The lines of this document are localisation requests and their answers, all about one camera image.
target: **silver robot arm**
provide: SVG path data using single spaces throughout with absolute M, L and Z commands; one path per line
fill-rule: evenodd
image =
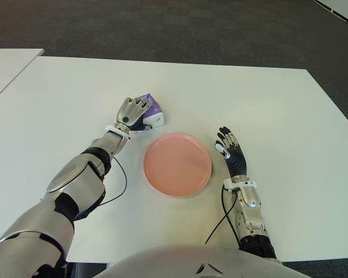
M 74 221 L 85 218 L 103 200 L 103 178 L 111 160 L 143 130 L 150 103 L 127 98 L 117 122 L 102 138 L 68 162 L 49 184 L 45 196 L 22 214 L 0 238 L 0 277 L 64 277 Z
M 215 148 L 226 160 L 231 178 L 224 180 L 224 190 L 232 194 L 235 203 L 235 229 L 240 250 L 263 258 L 276 259 L 260 208 L 262 202 L 256 193 L 256 184 L 247 176 L 247 164 L 234 134 L 226 127 L 219 129 Z

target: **black wire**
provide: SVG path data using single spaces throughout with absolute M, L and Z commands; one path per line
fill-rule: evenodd
M 233 232 L 233 234 L 234 234 L 234 237 L 236 238 L 237 244 L 238 244 L 239 247 L 241 247 L 240 240 L 238 239 L 237 233 L 236 233 L 236 231 L 235 231 L 235 229 L 234 229 L 234 227 L 233 227 L 233 224 L 232 224 L 232 222 L 231 222 L 231 219 L 229 218 L 228 213 L 227 213 L 227 211 L 226 211 L 226 206 L 224 205 L 223 191 L 224 191 L 224 185 L 222 186 L 222 207 L 223 207 L 223 211 L 224 211 L 224 213 L 225 213 L 225 217 L 226 217 L 227 220 L 228 220 L 228 223 L 230 224 L 230 227 L 231 227 L 231 229 L 232 229 L 232 232 Z M 234 202 L 236 202 L 236 200 L 237 200 L 237 195 L 238 195 L 238 191 L 236 192 L 236 197 L 235 197 L 235 199 L 234 199 Z
M 223 218 L 218 222 L 218 224 L 216 224 L 215 228 L 213 229 L 213 231 L 210 233 L 210 235 L 208 236 L 208 239 L 205 241 L 205 244 L 208 243 L 208 241 L 210 240 L 210 238 L 212 237 L 212 235 L 214 234 L 214 232 L 217 230 L 217 228 L 219 227 L 219 225 L 223 222 L 223 220 L 227 217 L 228 217 L 228 214 L 231 212 L 231 210 L 233 209 L 234 205 L 236 204 L 236 201 L 237 201 L 237 193 L 236 193 L 236 198 L 234 199 L 234 202 L 231 206 L 231 208 L 229 209 L 229 211 L 225 211 L 225 206 L 224 206 L 224 200 L 223 200 L 223 191 L 224 191 L 224 186 L 222 187 L 222 195 L 221 195 L 221 198 L 222 198 L 222 206 L 223 206 L 223 211 L 224 211 L 224 216 Z
M 102 206 L 102 205 L 104 205 L 104 204 L 107 204 L 107 203 L 109 203 L 109 202 L 112 202 L 113 200 L 116 200 L 117 198 L 119 198 L 122 194 L 125 193 L 126 187 L 128 186 L 128 178 L 126 177 L 126 173 L 125 173 L 124 168 L 122 168 L 120 162 L 119 162 L 115 157 L 114 157 L 114 159 L 116 160 L 117 164 L 119 164 L 119 166 L 120 166 L 122 172 L 124 173 L 124 176 L 125 176 L 125 188 L 124 188 L 124 190 L 123 190 L 119 195 L 117 195 L 115 198 L 112 198 L 111 200 L 105 201 L 104 203 L 100 203 L 100 204 L 98 205 L 99 207 Z

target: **round plate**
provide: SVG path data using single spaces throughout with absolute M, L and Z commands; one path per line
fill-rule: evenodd
M 211 175 L 208 151 L 195 138 L 182 133 L 167 134 L 153 142 L 143 164 L 153 188 L 169 196 L 195 194 Z

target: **robot forearm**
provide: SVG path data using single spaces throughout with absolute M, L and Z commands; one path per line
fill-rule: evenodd
M 22 214 L 0 238 L 0 277 L 64 277 L 74 221 L 103 200 L 104 176 L 111 160 L 129 140 L 131 125 L 149 106 L 127 98 L 114 127 L 69 161 L 49 184 L 42 200 Z
M 223 183 L 224 190 L 232 193 L 235 202 L 235 229 L 240 240 L 240 250 L 276 259 L 260 213 L 262 202 L 256 193 L 256 184 L 247 177 L 247 164 L 241 147 L 228 128 L 221 127 L 219 131 L 221 133 L 218 133 L 218 137 L 222 142 L 216 141 L 215 148 L 226 160 L 231 175 Z

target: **white table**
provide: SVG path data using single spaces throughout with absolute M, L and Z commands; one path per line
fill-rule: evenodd
M 213 144 L 237 135 L 283 261 L 348 257 L 348 121 L 306 70 L 38 57 L 0 96 L 0 235 L 39 201 L 53 176 L 113 124 L 126 96 L 152 93 L 166 124 L 117 156 L 120 199 L 75 223 L 69 261 L 115 262 L 164 244 L 202 244 L 222 216 L 229 176 Z M 207 147 L 208 185 L 187 198 L 150 188 L 142 159 L 156 138 L 183 132 Z M 116 164 L 106 199 L 120 193 Z M 210 244 L 234 246 L 224 223 Z
M 0 93 L 43 52 L 42 49 L 0 49 Z

